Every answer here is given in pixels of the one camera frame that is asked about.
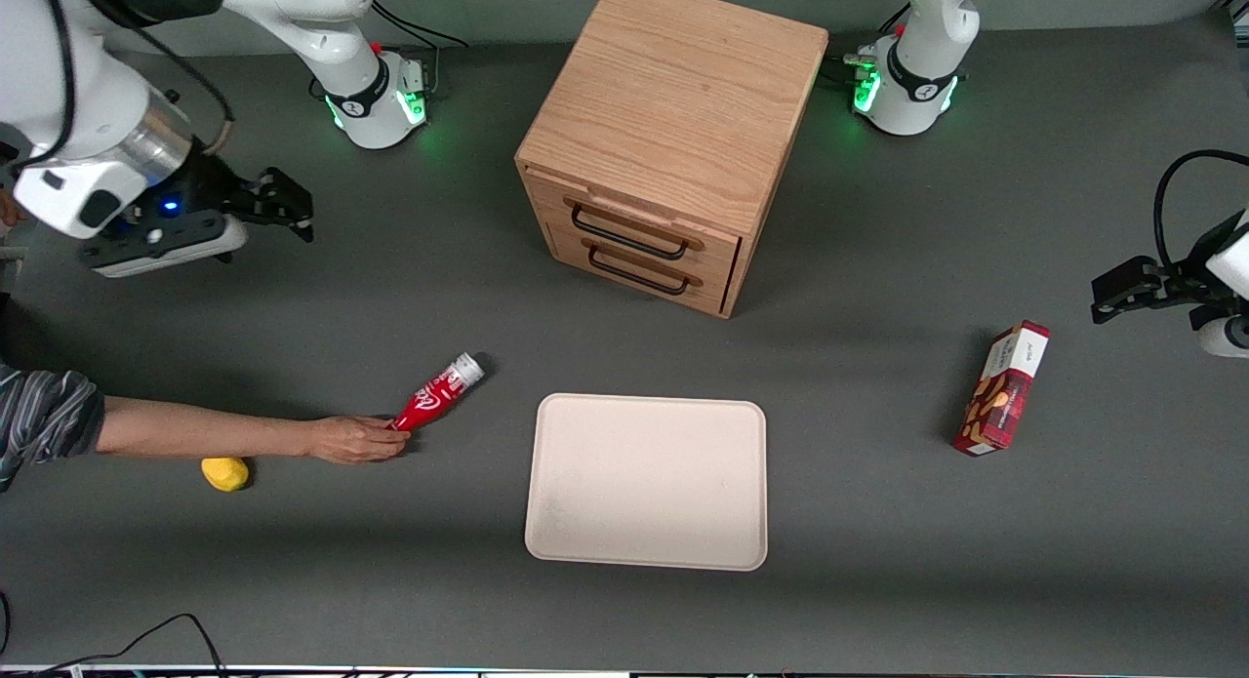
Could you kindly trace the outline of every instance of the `red bottle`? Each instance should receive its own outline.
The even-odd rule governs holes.
[[[451,362],[451,366],[438,372],[432,381],[412,395],[407,407],[391,421],[388,427],[400,432],[411,432],[411,430],[428,425],[442,417],[442,412],[451,410],[452,403],[460,400],[460,395],[465,395],[485,375],[486,371],[481,370],[471,355],[460,355],[455,362]]]

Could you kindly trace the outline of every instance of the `wooden drawer cabinet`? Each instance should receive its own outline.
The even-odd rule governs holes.
[[[601,0],[516,162],[551,255],[732,313],[828,41],[713,0]]]

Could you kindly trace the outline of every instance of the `gray wall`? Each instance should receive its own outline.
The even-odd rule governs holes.
[[[567,42],[576,39],[597,0],[380,0],[397,15],[442,29],[470,42]],[[873,29],[903,0],[726,0],[792,16],[844,32]],[[987,29],[1075,29],[1155,25],[1205,10],[1215,0],[980,0]],[[361,27],[371,39],[402,42],[397,32],[370,15]],[[200,20],[154,29],[187,56],[281,51],[281,44],[250,21],[222,11]],[[132,34],[114,46],[142,47]]]

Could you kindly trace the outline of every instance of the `metal drawer handle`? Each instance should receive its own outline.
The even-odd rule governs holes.
[[[623,246],[629,247],[631,250],[647,252],[648,255],[656,256],[656,258],[662,258],[664,261],[677,261],[682,256],[686,256],[686,248],[689,247],[689,242],[687,242],[686,238],[682,238],[681,247],[678,247],[677,251],[666,252],[663,250],[657,250],[656,247],[648,246],[648,243],[642,243],[633,241],[633,238],[622,237],[616,232],[608,232],[607,230],[603,230],[601,227],[595,227],[593,225],[586,225],[585,221],[581,221],[581,204],[575,204],[575,206],[572,207],[572,225],[573,227],[581,230],[582,232],[590,232],[591,235],[596,235],[596,237],[607,238],[608,241],[616,243],[623,243]]]
[[[641,275],[629,273],[628,270],[620,270],[616,268],[615,266],[607,266],[602,261],[595,258],[595,255],[597,255],[597,252],[598,252],[597,246],[590,246],[590,266],[593,266],[597,270],[606,270],[607,273],[618,275],[618,277],[624,278],[626,281],[632,281],[634,283],[638,283],[639,286],[651,287],[652,291],[664,292],[664,295],[668,296],[679,296],[682,292],[686,292],[687,287],[689,287],[689,278],[682,278],[681,287],[668,287],[664,286],[664,283],[656,283],[654,281],[651,281],[651,278],[642,278]]]

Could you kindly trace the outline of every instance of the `red box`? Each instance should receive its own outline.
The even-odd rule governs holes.
[[[1049,330],[1027,321],[993,340],[972,403],[963,412],[955,450],[984,456],[1010,447],[1048,343]]]

